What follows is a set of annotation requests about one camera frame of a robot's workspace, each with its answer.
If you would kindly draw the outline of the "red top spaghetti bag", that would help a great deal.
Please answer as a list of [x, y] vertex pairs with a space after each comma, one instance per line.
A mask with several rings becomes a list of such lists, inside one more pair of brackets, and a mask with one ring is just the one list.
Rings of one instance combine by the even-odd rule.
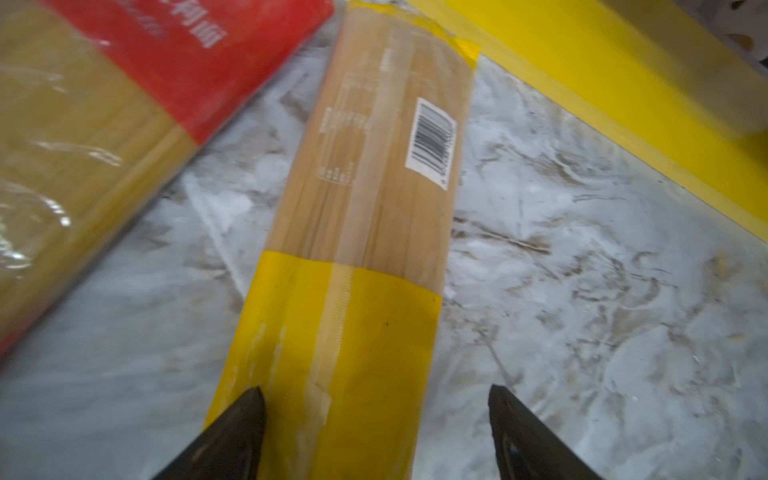
[[1, 347], [333, 13], [330, 1], [1, 5]]

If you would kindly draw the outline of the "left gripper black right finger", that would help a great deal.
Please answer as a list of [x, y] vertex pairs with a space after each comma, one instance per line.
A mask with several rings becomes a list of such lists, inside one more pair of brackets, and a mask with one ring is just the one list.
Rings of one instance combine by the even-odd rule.
[[502, 479], [601, 478], [507, 387], [490, 387], [488, 409]]

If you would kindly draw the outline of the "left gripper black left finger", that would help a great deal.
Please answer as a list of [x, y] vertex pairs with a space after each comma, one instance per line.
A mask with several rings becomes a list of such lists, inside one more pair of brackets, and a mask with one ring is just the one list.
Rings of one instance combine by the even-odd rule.
[[154, 479], [255, 479], [266, 423], [264, 395], [260, 388], [250, 388]]

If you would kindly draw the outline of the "clear yellow spaghetti bag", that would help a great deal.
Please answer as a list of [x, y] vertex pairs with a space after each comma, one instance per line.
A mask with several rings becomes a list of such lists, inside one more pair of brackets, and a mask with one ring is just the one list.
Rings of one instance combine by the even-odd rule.
[[350, 2], [209, 417], [266, 401], [262, 479], [407, 479], [478, 52]]

